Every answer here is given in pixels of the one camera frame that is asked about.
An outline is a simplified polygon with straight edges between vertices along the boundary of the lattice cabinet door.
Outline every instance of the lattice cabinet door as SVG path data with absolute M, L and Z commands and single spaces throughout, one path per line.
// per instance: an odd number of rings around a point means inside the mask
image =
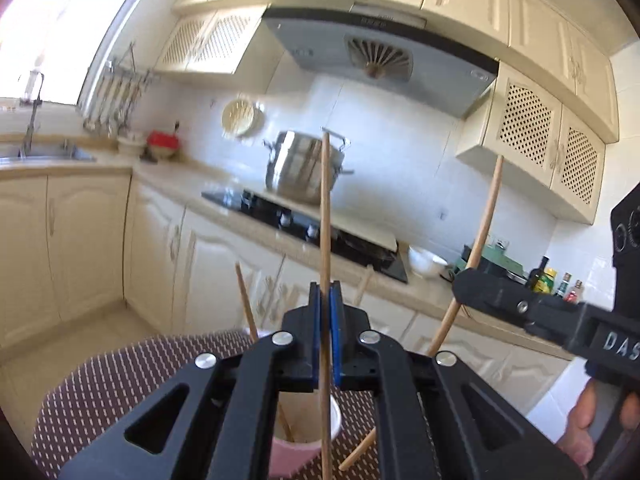
M 482 144 L 550 186 L 558 155 L 562 105 L 504 63 Z
M 254 6 L 217 12 L 187 70 L 234 73 L 260 25 L 265 8 Z
M 183 72 L 202 43 L 202 37 L 215 12 L 181 19 L 169 36 L 156 64 L 156 70 Z
M 558 163 L 551 182 L 557 193 L 593 222 L 600 199 L 605 145 L 566 106 L 562 107 L 562 125 Z

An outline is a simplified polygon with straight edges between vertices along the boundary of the stainless steel pot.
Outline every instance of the stainless steel pot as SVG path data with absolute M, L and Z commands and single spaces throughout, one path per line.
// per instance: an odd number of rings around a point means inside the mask
M 342 141 L 339 148 L 331 147 L 330 183 L 333 189 L 339 174 L 353 174 L 342 168 L 344 150 L 351 141 L 326 128 L 322 130 Z M 280 132 L 275 142 L 265 140 L 263 144 L 271 152 L 265 179 L 267 189 L 297 202 L 319 204 L 322 139 L 288 131 Z

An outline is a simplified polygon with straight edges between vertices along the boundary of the paper cup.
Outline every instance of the paper cup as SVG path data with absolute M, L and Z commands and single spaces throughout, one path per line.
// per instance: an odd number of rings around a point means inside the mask
M 295 442 L 284 440 L 284 432 L 276 420 L 271 444 L 269 476 L 290 478 L 320 454 L 321 420 L 318 392 L 312 394 L 280 393 L 280 405 L 291 427 Z M 342 415 L 331 397 L 331 440 L 340 433 Z

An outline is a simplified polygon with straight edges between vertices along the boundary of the kitchen floor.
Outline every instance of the kitchen floor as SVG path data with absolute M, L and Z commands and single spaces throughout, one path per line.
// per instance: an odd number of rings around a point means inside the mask
M 14 433 L 31 447 L 42 399 L 71 371 L 96 354 L 153 335 L 154 330 L 124 304 L 73 325 L 0 364 L 0 406 Z

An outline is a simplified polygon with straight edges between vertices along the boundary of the gas stove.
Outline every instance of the gas stove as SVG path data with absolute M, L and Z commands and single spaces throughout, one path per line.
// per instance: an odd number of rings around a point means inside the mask
M 249 189 L 214 189 L 202 192 L 202 197 L 222 207 L 247 215 L 298 240 L 320 246 L 320 221 L 309 214 L 308 207 L 299 210 L 273 202 Z M 331 252 L 363 267 L 373 266 L 376 272 L 399 282 L 408 283 L 404 264 L 398 251 L 365 240 L 343 228 L 332 225 Z

